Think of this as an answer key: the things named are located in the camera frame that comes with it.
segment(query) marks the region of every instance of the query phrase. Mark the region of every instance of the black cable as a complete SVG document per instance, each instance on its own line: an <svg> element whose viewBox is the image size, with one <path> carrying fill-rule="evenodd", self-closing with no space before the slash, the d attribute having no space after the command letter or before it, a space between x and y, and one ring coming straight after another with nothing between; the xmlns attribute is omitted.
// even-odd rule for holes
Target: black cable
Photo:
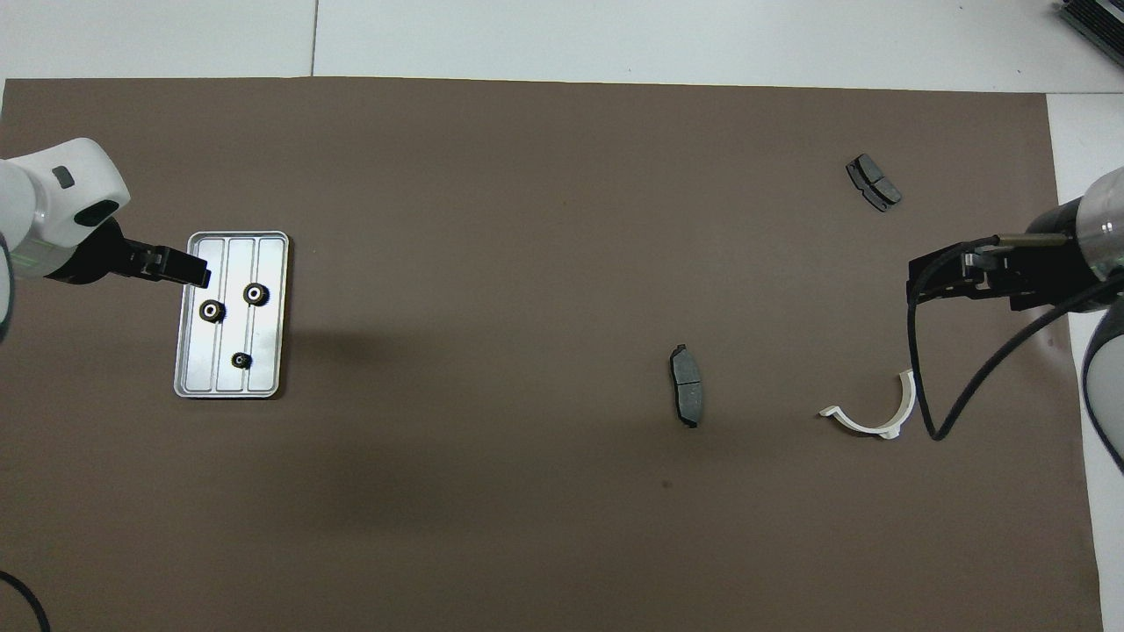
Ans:
<svg viewBox="0 0 1124 632"><path fill-rule="evenodd" d="M35 593L27 587L19 579L8 575L7 572L0 570L0 580L7 583L9 586L16 589L17 593L22 595L27 599L27 604L31 606L31 611L35 613L35 620L39 622L40 632L51 632L51 623L47 622L47 612L43 610L43 604L36 598Z"/></svg>
<svg viewBox="0 0 1124 632"><path fill-rule="evenodd" d="M917 304L919 301L919 295L922 289L939 268L980 246L995 245L998 241L998 237L992 236L984 240L976 240L975 242L966 242L960 244L960 246L943 253L931 264L925 267L925 270L917 277L913 291L909 292L908 307L906 312L906 335L909 338L909 362L914 372L914 382L917 386L917 403L921 405L922 419L925 422L925 430L928 431L928 435L933 439L933 441L941 441L949 435L952 431L953 424L957 423L957 418L960 417L960 413L962 413L964 407L968 406L968 401L973 395L976 395L976 391L979 389L980 385L984 383L984 380L986 380L988 376L991 374L991 371L994 371L1000 362L1006 360L1006 358L1010 355L1010 353L1015 351L1018 345L1026 342L1031 336L1042 331L1042 328L1048 326L1050 323L1061 318L1067 313L1091 298L1106 294L1109 290L1124 288L1124 274L1112 277L1106 281L1087 288L1059 303L1050 312L1046 312L1042 316L1035 318L1030 325L1019 329L1017 334L1004 343L1004 345L991 354L987 362L985 362L984 365L976 371L976 374L968 381L968 385L960 392L960 397L958 397L957 401L952 405L952 408L949 410L949 415L944 418L941 427L936 428L933 424L933 417L928 409L928 400L925 398L925 383L922 379L921 359L917 353Z"/></svg>

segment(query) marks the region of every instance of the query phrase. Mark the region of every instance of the black ribbed object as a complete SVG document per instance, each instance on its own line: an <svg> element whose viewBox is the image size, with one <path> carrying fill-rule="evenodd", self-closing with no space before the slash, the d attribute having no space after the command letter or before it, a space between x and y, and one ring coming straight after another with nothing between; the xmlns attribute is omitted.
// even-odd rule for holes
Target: black ribbed object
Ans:
<svg viewBox="0 0 1124 632"><path fill-rule="evenodd" d="M1116 63L1124 65L1124 1L1067 0L1059 13Z"/></svg>

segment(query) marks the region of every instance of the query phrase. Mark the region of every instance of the small black wheel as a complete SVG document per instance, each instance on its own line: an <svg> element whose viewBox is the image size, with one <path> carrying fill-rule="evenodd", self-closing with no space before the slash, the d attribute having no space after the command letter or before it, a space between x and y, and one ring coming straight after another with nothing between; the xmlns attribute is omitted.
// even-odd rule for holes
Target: small black wheel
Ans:
<svg viewBox="0 0 1124 632"><path fill-rule="evenodd" d="M238 352L230 356L230 363L239 369L248 369L253 363L253 358L248 353Z"/></svg>
<svg viewBox="0 0 1124 632"><path fill-rule="evenodd" d="M270 300L270 290L261 283L250 283L246 289L242 290L242 298L246 299L250 305L261 307Z"/></svg>
<svg viewBox="0 0 1124 632"><path fill-rule="evenodd" d="M218 323L226 317L226 306L217 300L205 300L199 306L199 317L208 323Z"/></svg>

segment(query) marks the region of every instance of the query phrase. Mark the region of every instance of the brown mat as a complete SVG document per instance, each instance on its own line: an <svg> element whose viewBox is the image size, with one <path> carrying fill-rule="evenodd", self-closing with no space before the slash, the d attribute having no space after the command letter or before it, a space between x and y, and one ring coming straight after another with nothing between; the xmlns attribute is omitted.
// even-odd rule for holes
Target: brown mat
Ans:
<svg viewBox="0 0 1124 632"><path fill-rule="evenodd" d="M944 443L816 416L897 407L909 259L1054 204L1041 94L8 83L3 155L75 136L127 235L281 229L293 261L271 401L173 394L175 286L20 285L0 568L60 630L1100 626L1063 326ZM1030 317L924 306L936 408Z"/></svg>

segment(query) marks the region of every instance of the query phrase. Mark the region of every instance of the white table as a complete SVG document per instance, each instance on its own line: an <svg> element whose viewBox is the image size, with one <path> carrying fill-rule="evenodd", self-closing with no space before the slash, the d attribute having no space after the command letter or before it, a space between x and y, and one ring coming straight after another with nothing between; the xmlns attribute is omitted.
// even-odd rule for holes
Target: white table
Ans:
<svg viewBox="0 0 1124 632"><path fill-rule="evenodd" d="M1050 0L4 0L0 79L315 74L1046 92L1064 201L1124 164L1124 69L1052 7ZM1078 367L1096 322L1096 315L1070 319ZM1084 440L1105 630L1124 632L1124 476L1088 419Z"/></svg>

